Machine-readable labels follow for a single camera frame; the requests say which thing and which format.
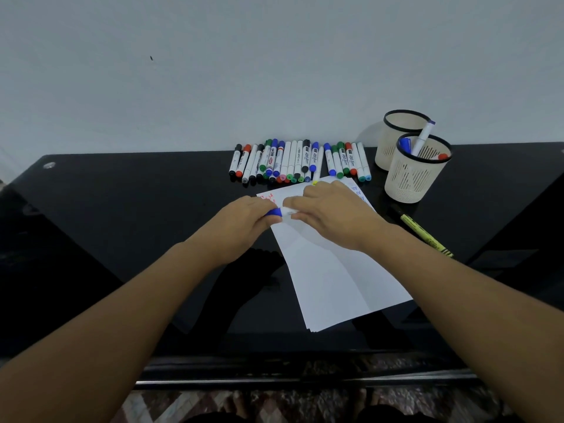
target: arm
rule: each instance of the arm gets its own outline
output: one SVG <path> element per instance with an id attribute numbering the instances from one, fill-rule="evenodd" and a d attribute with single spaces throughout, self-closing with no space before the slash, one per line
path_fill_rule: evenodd
<path id="1" fill-rule="evenodd" d="M 563 312 L 387 223 L 340 182 L 306 187 L 303 196 L 284 201 L 300 211 L 292 217 L 380 263 L 409 291 L 464 362 L 521 417 L 561 419 Z M 348 214 L 346 228 L 341 228 L 343 212 Z"/>
<path id="2" fill-rule="evenodd" d="M 268 200 L 232 202 L 185 242 L 0 369 L 0 422 L 109 421 L 178 307 L 238 258 L 277 216 Z"/>

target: white paper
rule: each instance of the white paper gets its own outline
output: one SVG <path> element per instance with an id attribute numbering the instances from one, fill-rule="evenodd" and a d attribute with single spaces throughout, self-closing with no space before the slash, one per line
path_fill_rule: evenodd
<path id="1" fill-rule="evenodd" d="M 339 181 L 335 177 L 320 179 L 334 180 Z M 353 179 L 345 177 L 340 181 L 370 205 Z M 281 207 L 286 197 L 301 196 L 308 185 L 290 185 L 257 196 Z M 324 239 L 304 222 L 284 217 L 282 223 L 271 228 L 286 259 L 309 330 L 321 331 L 411 299 L 405 288 L 372 258 Z"/>

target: hand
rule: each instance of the hand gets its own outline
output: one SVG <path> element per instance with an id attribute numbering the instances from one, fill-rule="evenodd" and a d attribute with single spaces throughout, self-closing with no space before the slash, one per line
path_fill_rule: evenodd
<path id="1" fill-rule="evenodd" d="M 267 199 L 241 197 L 222 208 L 187 241 L 215 259 L 217 266 L 230 263 L 242 256 L 264 230 L 282 221 L 276 215 L 264 216 L 275 207 Z"/>
<path id="2" fill-rule="evenodd" d="M 320 181 L 303 189 L 303 197 L 287 197 L 284 206 L 297 209 L 292 219 L 315 228 L 343 248 L 364 251 L 365 243 L 389 225 L 340 181 Z"/>

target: forearm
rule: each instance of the forearm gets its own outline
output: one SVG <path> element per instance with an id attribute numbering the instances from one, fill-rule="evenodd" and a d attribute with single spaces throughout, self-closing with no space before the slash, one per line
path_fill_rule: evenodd
<path id="1" fill-rule="evenodd" d="M 554 418 L 564 382 L 564 313 L 442 255 L 401 227 L 388 224 L 382 234 L 384 240 L 367 243 L 366 253 L 409 291 L 469 367 L 525 419 Z"/>
<path id="2" fill-rule="evenodd" d="M 12 359 L 0 370 L 0 421 L 111 419 L 180 304 L 213 268 L 189 241 L 175 245 Z"/>

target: mesh pen holder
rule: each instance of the mesh pen holder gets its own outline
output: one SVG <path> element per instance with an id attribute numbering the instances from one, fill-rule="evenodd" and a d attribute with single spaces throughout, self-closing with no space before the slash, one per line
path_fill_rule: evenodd
<path id="1" fill-rule="evenodd" d="M 378 148 L 374 162 L 385 171 L 390 170 L 395 143 L 403 134 L 419 134 L 430 120 L 425 114 L 412 110 L 392 110 L 384 114 L 382 133 L 378 137 Z"/>
<path id="2" fill-rule="evenodd" d="M 416 203 L 439 176 L 441 170 L 452 158 L 451 145 L 444 139 L 429 135 L 419 157 L 407 153 L 399 145 L 401 138 L 410 138 L 412 145 L 419 134 L 405 134 L 398 138 L 391 160 L 390 171 L 386 177 L 384 190 L 392 199 L 401 203 Z M 434 156 L 445 153 L 443 160 L 431 160 Z"/>

